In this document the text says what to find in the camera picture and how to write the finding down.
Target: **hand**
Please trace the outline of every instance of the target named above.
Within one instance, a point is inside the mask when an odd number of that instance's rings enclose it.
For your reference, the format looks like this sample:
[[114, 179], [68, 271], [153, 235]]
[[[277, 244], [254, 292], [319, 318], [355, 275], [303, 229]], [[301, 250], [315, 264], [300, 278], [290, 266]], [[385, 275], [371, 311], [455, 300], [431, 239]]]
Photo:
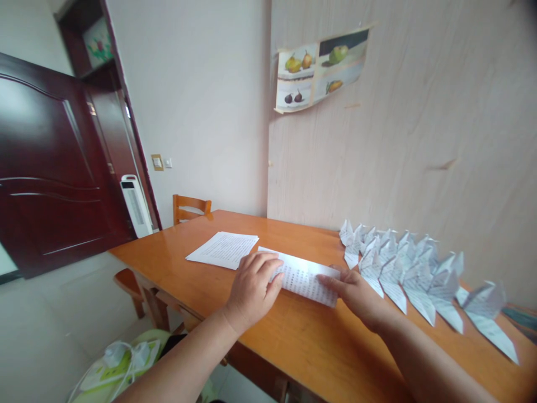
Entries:
[[383, 324], [396, 317], [395, 310], [363, 279], [357, 270], [344, 269], [332, 265], [341, 272], [341, 280], [325, 275], [318, 275], [319, 281], [327, 288], [337, 292], [347, 307], [365, 326], [377, 333]]
[[231, 287], [231, 295], [223, 308], [225, 318], [240, 336], [263, 318], [280, 293], [284, 273], [270, 278], [284, 262], [278, 254], [257, 252], [241, 259]]

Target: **dark red door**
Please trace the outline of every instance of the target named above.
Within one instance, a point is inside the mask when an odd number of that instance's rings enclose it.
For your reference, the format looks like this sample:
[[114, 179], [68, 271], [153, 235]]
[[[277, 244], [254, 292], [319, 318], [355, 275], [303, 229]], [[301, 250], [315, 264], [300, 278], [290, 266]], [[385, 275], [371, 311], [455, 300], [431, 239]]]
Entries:
[[0, 54], [0, 242], [27, 278], [133, 239], [82, 82]]

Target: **floor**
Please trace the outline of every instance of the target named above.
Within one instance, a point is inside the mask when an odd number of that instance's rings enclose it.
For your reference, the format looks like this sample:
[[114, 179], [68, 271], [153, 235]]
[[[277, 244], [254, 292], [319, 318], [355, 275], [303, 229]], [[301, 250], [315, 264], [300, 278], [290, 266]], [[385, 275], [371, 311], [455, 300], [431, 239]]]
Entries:
[[[112, 277], [125, 266], [100, 254], [0, 285], [0, 401], [61, 403], [111, 342], [151, 329]], [[181, 317], [169, 312], [174, 329]], [[211, 380], [227, 403], [274, 402], [231, 366]]]

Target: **light switch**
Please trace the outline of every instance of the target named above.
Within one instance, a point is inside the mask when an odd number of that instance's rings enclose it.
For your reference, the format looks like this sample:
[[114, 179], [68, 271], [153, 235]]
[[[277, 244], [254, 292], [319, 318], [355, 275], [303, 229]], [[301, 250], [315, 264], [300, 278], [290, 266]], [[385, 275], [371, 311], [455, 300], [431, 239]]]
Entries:
[[151, 154], [151, 160], [153, 161], [153, 167], [155, 171], [164, 171], [164, 166], [162, 165], [162, 157], [160, 154]]

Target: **poster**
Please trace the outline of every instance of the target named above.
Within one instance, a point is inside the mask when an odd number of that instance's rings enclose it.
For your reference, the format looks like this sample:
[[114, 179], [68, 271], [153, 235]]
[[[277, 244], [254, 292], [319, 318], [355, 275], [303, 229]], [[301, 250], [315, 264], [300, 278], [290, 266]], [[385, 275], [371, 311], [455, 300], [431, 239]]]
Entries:
[[281, 50], [275, 111], [304, 110], [358, 80], [371, 27]]
[[88, 52], [91, 68], [102, 65], [107, 60], [114, 58], [110, 34], [106, 27], [105, 18], [100, 18], [84, 34], [84, 43]]

